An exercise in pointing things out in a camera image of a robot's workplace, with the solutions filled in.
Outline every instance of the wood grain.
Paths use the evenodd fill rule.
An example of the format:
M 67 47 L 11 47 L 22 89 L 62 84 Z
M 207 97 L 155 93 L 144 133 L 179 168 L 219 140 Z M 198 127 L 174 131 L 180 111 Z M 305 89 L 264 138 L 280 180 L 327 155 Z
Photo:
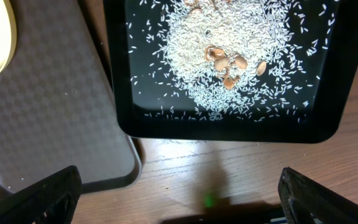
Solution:
M 103 1 L 86 0 L 108 57 Z M 358 204 L 358 70 L 337 133 L 320 144 L 140 139 L 142 177 L 128 189 L 83 195 L 73 223 L 158 223 L 203 211 L 214 192 L 231 203 L 279 203 L 284 167 Z

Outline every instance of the black plastic object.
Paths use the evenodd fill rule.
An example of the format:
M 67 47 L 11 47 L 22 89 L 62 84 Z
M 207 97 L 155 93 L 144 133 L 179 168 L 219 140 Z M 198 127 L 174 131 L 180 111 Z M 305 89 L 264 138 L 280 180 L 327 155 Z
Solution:
M 325 34 L 327 30 L 321 28 L 321 23 L 313 22 L 314 19 L 319 18 L 318 14 L 322 11 L 321 3 L 326 3 L 326 1 L 305 1 L 310 8 L 310 14 L 313 15 L 306 20 L 309 20 L 315 32 Z M 313 82 L 318 85 L 315 85 L 314 91 L 307 93 L 309 98 L 314 98 L 314 102 L 307 107 L 308 110 L 301 111 L 305 114 L 303 117 L 302 113 L 302 122 L 298 123 L 293 117 L 285 116 L 287 109 L 283 109 L 280 110 L 280 114 L 284 116 L 255 123 L 253 119 L 238 120 L 236 114 L 225 114 L 224 119 L 219 121 L 199 121 L 199 118 L 197 120 L 180 119 L 184 112 L 187 115 L 194 114 L 196 105 L 187 97 L 169 96 L 161 101 L 165 91 L 154 81 L 162 81 L 150 79 L 147 74 L 150 73 L 149 63 L 157 63 L 156 59 L 150 59 L 151 52 L 155 48 L 149 47 L 156 43 L 146 43 L 143 38 L 145 34 L 139 36 L 142 29 L 147 32 L 144 18 L 149 17 L 151 21 L 158 21 L 160 11 L 156 9 L 157 6 L 150 9 L 150 6 L 139 7 L 138 1 L 105 0 L 104 11 L 112 79 L 120 127 L 128 135 L 138 138 L 303 143 L 329 139 L 338 129 L 358 66 L 358 2 L 343 0 L 330 2 L 330 4 L 335 4 L 336 21 L 329 34 L 329 49 L 323 50 L 321 45 L 318 45 L 319 55 L 316 60 L 309 60 L 307 57 L 304 59 L 307 62 L 305 66 L 308 71 L 308 81 L 310 82 L 313 78 Z M 132 28 L 128 29 L 129 25 L 126 25 L 126 22 L 133 23 Z M 304 36 L 294 38 L 300 41 L 305 39 Z M 131 49 L 133 43 L 138 43 L 136 55 L 128 53 L 129 50 L 133 50 Z M 316 79 L 317 75 L 321 77 L 320 81 Z M 133 76 L 137 76 L 139 81 L 136 86 L 131 82 Z M 164 108 L 175 105 L 175 114 L 180 114 L 177 115 L 179 119 L 154 119 L 154 115 L 161 112 L 160 106 L 162 105 Z M 144 115 L 149 113 L 152 113 L 153 119 Z
M 291 168 L 284 168 L 278 193 L 288 223 L 358 223 L 358 205 Z
M 0 201 L 0 223 L 69 224 L 80 195 L 80 173 L 69 166 Z

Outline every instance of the pile of rice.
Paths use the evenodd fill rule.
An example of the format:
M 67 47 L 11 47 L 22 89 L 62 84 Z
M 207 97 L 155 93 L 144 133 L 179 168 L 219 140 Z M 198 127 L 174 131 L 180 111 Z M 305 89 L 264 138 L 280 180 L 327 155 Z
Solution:
M 200 0 L 197 7 L 202 11 L 193 12 L 194 6 L 171 2 L 174 10 L 165 20 L 170 27 L 167 44 L 160 50 L 175 75 L 175 86 L 187 91 L 198 106 L 214 112 L 209 119 L 219 119 L 220 112 L 229 109 L 246 114 L 256 102 L 265 104 L 289 88 L 289 75 L 295 73 L 291 70 L 301 67 L 290 50 L 293 46 L 287 44 L 294 34 L 285 27 L 290 0 L 214 0 L 214 4 Z M 241 78 L 232 90 L 215 79 L 226 70 L 219 72 L 213 62 L 205 60 L 210 45 L 223 49 L 231 61 L 241 55 L 248 62 L 245 70 L 230 67 L 230 75 Z M 259 82 L 256 69 L 263 60 L 268 63 L 263 75 L 275 76 L 280 88 L 265 83 L 255 87 Z

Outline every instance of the gray plastic tray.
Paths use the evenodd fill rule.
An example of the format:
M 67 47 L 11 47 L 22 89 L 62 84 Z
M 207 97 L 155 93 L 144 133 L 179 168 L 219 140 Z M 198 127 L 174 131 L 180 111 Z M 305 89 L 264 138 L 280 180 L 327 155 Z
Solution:
M 0 74 L 0 198 L 69 166 L 83 193 L 133 184 L 140 159 L 74 0 L 11 1 L 17 48 Z

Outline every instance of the tray rim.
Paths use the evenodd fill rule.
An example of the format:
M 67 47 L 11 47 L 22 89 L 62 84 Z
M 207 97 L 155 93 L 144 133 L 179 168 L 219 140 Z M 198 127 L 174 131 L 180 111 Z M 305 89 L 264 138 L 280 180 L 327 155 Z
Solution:
M 332 137 L 341 122 L 358 67 L 358 3 L 339 2 L 336 25 L 315 96 L 313 114 L 301 125 L 247 123 L 233 129 L 228 124 L 182 121 L 146 121 L 133 113 L 125 0 L 104 0 L 113 90 L 120 128 L 135 138 L 197 139 L 216 141 L 263 141 L 319 143 Z
M 94 44 L 94 41 L 91 36 L 91 31 L 89 30 L 89 27 L 87 26 L 85 16 L 83 15 L 83 11 L 81 10 L 80 4 L 78 1 L 76 1 L 76 4 L 74 4 L 75 7 L 77 7 L 77 16 L 79 20 L 81 21 L 81 25 L 84 27 L 83 32 L 86 38 L 88 39 L 88 42 L 90 43 L 89 48 L 90 51 L 93 53 L 93 55 L 97 55 L 97 57 L 94 58 L 95 63 L 98 66 L 98 70 L 100 72 L 101 78 L 104 82 L 104 86 L 109 94 L 112 107 L 116 110 L 116 102 L 114 101 L 115 95 L 112 92 L 112 86 L 109 84 L 108 80 L 108 74 L 104 71 L 102 62 L 101 62 L 101 56 L 96 50 L 96 46 Z M 135 147 L 135 144 L 133 142 L 133 139 L 129 135 L 125 135 L 125 138 L 127 139 L 127 142 L 129 144 L 129 148 L 131 149 L 131 153 L 134 156 L 134 168 L 125 176 L 122 177 L 116 177 L 112 179 L 106 179 L 106 180 L 99 180 L 96 182 L 89 182 L 82 184 L 82 191 L 81 194 L 88 194 L 88 193 L 94 193 L 94 192 L 100 192 L 104 190 L 113 190 L 113 189 L 123 189 L 128 188 L 132 185 L 134 185 L 139 179 L 142 174 L 142 162 L 140 160 L 140 157 L 137 153 L 137 149 Z

